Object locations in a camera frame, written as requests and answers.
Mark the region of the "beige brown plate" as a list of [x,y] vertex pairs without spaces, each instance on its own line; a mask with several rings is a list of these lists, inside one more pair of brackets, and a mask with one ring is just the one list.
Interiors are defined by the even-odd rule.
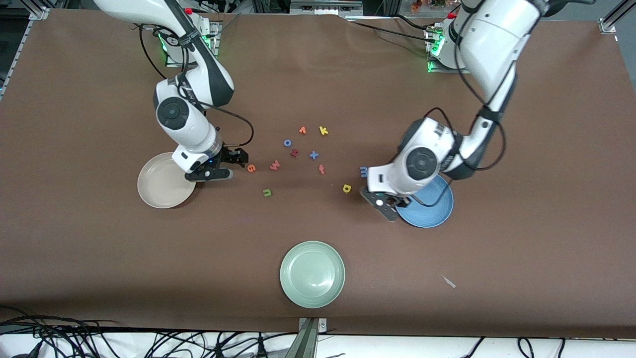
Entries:
[[149,206],[158,209],[177,207],[194,192],[196,184],[185,179],[185,172],[173,161],[171,153],[159,154],[142,167],[137,192]]

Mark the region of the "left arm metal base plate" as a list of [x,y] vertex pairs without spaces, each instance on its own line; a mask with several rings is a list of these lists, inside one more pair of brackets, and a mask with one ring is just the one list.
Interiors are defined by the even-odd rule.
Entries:
[[429,72],[452,73],[461,72],[469,74],[466,68],[461,51],[457,49],[455,43],[457,37],[454,33],[452,21],[434,23],[427,26],[423,31],[424,39],[427,41],[427,63]]

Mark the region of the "pale green plate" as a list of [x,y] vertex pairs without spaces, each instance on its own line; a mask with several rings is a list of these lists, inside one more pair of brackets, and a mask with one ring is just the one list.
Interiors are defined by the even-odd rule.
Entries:
[[279,272],[284,294],[302,308],[331,304],[341,293],[346,270],[341,255],[324,242],[301,242],[284,256]]

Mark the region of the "aluminium frame crossbar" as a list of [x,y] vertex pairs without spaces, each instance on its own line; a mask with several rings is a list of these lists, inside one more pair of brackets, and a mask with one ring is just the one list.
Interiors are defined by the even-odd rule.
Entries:
[[363,16],[362,0],[290,0],[289,14]]

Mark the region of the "aluminium frame rail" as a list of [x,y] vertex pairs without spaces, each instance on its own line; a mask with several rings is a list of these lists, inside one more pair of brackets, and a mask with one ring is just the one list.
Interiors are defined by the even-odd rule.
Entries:
[[620,0],[611,11],[598,20],[598,27],[602,34],[616,32],[616,24],[620,22],[632,9],[636,8],[636,0]]
[[45,1],[17,1],[22,7],[0,6],[0,100],[5,96],[34,23],[45,20],[51,9]]

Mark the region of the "blue plate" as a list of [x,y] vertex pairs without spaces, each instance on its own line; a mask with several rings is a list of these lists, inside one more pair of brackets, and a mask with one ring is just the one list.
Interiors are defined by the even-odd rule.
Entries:
[[410,203],[406,207],[396,209],[402,220],[415,227],[439,226],[450,217],[454,208],[450,184],[440,175],[409,199]]

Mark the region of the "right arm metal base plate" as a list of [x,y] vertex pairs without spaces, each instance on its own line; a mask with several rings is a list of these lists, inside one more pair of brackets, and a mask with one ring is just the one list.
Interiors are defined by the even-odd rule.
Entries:
[[[223,22],[204,19],[197,25],[197,28],[207,47],[209,47],[213,55],[217,57],[220,51],[220,32],[223,29]],[[172,35],[169,30],[159,30],[157,36],[165,52],[166,67],[176,68],[182,66],[185,55],[181,50],[177,38]]]

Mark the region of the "brown table mat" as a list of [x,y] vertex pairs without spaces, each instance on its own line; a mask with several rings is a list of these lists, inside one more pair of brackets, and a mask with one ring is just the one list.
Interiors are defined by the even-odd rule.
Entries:
[[[536,27],[506,155],[455,181],[431,229],[359,194],[359,168],[390,161],[429,109],[467,132],[480,107],[457,75],[427,72],[422,46],[334,15],[257,14],[223,31],[220,61],[256,172],[154,209],[137,176],[175,143],[137,32],[94,10],[34,23],[0,100],[0,304],[135,328],[292,332],[315,316],[338,334],[636,337],[636,93],[596,23]],[[318,309],[279,280],[309,241],[346,270]]]

